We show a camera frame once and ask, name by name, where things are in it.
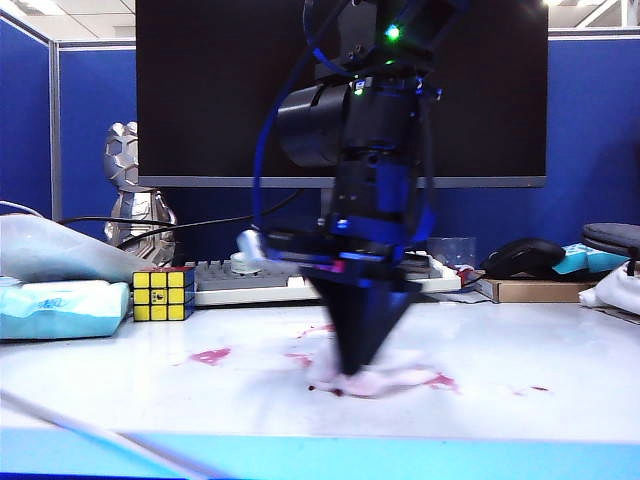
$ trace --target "table surface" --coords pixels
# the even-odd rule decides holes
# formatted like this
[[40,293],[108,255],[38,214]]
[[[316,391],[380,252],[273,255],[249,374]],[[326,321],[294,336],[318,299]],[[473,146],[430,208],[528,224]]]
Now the table surface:
[[[574,304],[417,304],[385,351],[420,351],[457,388],[362,399],[307,388],[327,322],[316,306],[128,321],[111,338],[3,344],[0,381],[124,432],[640,445],[637,325]],[[0,415],[5,430],[45,428]]]

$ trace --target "blue cubicle wall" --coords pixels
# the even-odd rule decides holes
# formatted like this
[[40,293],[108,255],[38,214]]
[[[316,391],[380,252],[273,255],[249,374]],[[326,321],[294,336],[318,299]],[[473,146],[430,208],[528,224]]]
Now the blue cubicle wall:
[[[66,216],[107,214],[115,190],[101,170],[113,121],[135,118],[135,52],[62,52],[62,163]],[[475,236],[478,256],[515,238],[579,240],[584,223],[640,223],[640,40],[554,40],[549,47],[548,181],[542,189],[440,190],[440,236]],[[273,202],[283,192],[267,192]],[[283,215],[313,217],[307,194]],[[246,190],[171,189],[182,222],[250,210]],[[185,234],[190,258],[222,258],[244,225]],[[85,227],[100,236],[97,225]]]
[[[0,18],[0,199],[51,216],[49,47]],[[11,211],[0,207],[0,213]]]

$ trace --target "computer monitor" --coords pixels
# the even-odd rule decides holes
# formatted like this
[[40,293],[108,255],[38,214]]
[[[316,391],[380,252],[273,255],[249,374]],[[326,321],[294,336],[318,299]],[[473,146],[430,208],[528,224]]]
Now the computer monitor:
[[[317,17],[335,2],[317,0]],[[248,187],[258,132],[305,46],[302,0],[137,0],[140,183]],[[437,187],[541,186],[547,7],[471,0],[436,51]],[[337,54],[337,30],[324,49]],[[313,62],[296,88],[313,84]],[[330,187],[332,169],[290,161],[273,132],[265,187]]]

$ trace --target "rubik's cube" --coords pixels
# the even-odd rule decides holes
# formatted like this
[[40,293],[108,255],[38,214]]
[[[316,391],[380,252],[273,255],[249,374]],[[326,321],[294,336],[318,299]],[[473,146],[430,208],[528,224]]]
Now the rubik's cube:
[[195,307],[193,267],[162,267],[133,274],[133,319],[185,320]]

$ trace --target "clear plastic cup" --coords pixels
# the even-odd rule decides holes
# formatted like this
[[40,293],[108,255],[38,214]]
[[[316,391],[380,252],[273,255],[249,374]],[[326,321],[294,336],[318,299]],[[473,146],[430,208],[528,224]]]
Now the clear plastic cup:
[[476,267],[475,237],[431,237],[427,240],[427,252],[447,266]]

